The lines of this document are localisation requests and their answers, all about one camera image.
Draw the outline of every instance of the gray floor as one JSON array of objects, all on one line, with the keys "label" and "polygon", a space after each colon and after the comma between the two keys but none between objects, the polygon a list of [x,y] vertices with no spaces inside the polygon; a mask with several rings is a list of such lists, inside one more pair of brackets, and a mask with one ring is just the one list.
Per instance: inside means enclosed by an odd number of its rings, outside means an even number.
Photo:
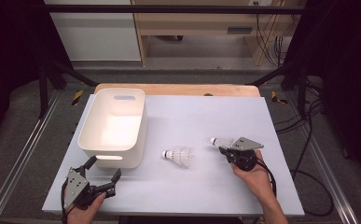
[{"label": "gray floor", "polygon": [[[158,36],[152,39],[151,45],[146,67],[135,64],[123,66],[119,63],[119,66],[117,64],[105,69],[88,67],[80,70],[80,73],[98,82],[244,84],[268,74],[275,68],[267,62],[261,67],[253,66],[242,39],[235,37],[185,36],[182,42],[178,42],[172,36]],[[38,139],[34,152],[21,170],[17,185],[14,189],[3,187],[13,191],[7,198],[3,210],[0,210],[0,223],[28,223],[25,219],[31,221],[29,223],[43,223],[43,220],[58,223],[59,217],[43,213],[41,207],[72,139],[72,132],[76,129],[87,96],[93,92],[92,87],[79,83],[72,77],[66,76],[66,80],[66,90],[60,92],[58,104]],[[292,96],[296,95],[292,91],[282,91],[278,85],[280,80],[281,78],[277,77],[259,87],[261,95],[266,98],[273,123],[290,119],[295,115],[291,104],[275,103],[271,99],[272,91],[282,100],[291,101]],[[313,81],[316,84],[320,82],[318,78]],[[78,105],[71,105],[78,90],[84,91],[83,96]],[[308,91],[307,98],[313,101],[317,97]],[[38,113],[37,82],[31,82],[12,92],[10,109],[0,127],[0,189],[36,125]],[[277,125],[277,129],[286,127],[291,122]],[[318,113],[312,118],[312,133],[319,148],[324,152],[358,223],[361,223],[360,165],[357,161],[342,156],[341,145],[323,113]],[[305,134],[302,128],[297,128],[278,136],[288,167],[294,169],[305,144]],[[301,170],[323,181],[318,167],[311,149],[308,148],[300,166]],[[329,208],[326,193],[315,181],[297,175],[295,183],[304,209],[324,213]],[[336,204],[334,211],[325,217],[306,215],[291,217],[289,220],[291,223],[343,223],[339,208]],[[97,217],[97,220],[101,221],[110,219],[117,220],[116,217]],[[251,218],[247,218],[245,223],[251,223]]]}]

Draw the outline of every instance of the white box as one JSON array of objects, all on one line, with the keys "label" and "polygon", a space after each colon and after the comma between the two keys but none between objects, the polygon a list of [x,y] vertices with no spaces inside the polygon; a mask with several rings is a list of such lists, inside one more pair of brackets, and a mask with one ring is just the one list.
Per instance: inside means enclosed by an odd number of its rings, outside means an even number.
[{"label": "white box", "polygon": [[145,148],[147,112],[142,90],[108,88],[98,91],[82,126],[78,145],[96,156],[99,167],[134,168]]}]

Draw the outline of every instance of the white tabletop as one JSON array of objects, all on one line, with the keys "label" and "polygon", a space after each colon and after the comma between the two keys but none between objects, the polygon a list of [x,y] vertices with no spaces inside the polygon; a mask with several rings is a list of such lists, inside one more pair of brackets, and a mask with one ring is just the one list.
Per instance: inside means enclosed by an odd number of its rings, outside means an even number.
[{"label": "white tabletop", "polygon": [[[77,139],[93,97],[78,123],[43,211],[61,213],[61,186],[69,168],[88,160]],[[134,216],[261,215],[257,199],[209,142],[212,137],[236,140],[243,136],[264,145],[261,152],[276,179],[284,213],[290,217],[304,215],[264,98],[148,95],[146,110],[142,163],[134,169],[121,169],[117,195],[106,199],[100,212]],[[189,169],[161,157],[163,150],[180,147],[192,150],[194,158]],[[100,186],[108,183],[115,171],[92,166],[87,179]]]}]

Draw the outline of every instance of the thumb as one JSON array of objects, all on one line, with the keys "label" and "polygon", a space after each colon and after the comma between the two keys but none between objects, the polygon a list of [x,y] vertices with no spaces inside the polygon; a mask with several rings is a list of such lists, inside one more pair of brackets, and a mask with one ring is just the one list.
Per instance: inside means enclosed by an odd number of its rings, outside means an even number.
[{"label": "thumb", "polygon": [[88,208],[88,212],[95,216],[95,214],[98,212],[99,208],[102,206],[102,204],[104,203],[104,198],[105,198],[106,193],[102,193],[101,195],[99,195],[94,201],[93,203],[90,205],[90,207]]}]

